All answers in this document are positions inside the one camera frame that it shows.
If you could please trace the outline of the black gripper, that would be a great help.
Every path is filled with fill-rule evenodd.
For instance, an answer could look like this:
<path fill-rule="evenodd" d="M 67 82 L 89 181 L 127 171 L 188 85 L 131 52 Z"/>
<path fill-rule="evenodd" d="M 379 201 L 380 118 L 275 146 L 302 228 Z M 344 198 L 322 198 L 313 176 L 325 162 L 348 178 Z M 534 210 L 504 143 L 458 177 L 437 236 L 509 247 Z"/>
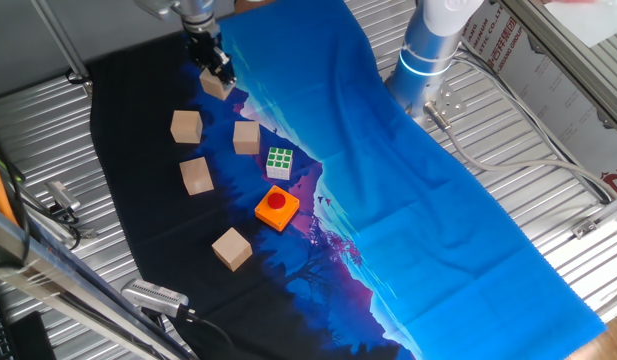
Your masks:
<path fill-rule="evenodd" d="M 192 63 L 203 72 L 208 66 L 207 56 L 215 52 L 218 61 L 215 73 L 224 85 L 234 85 L 236 77 L 232 58 L 222 48 L 221 32 L 203 31 L 200 33 L 187 32 L 188 53 Z"/>

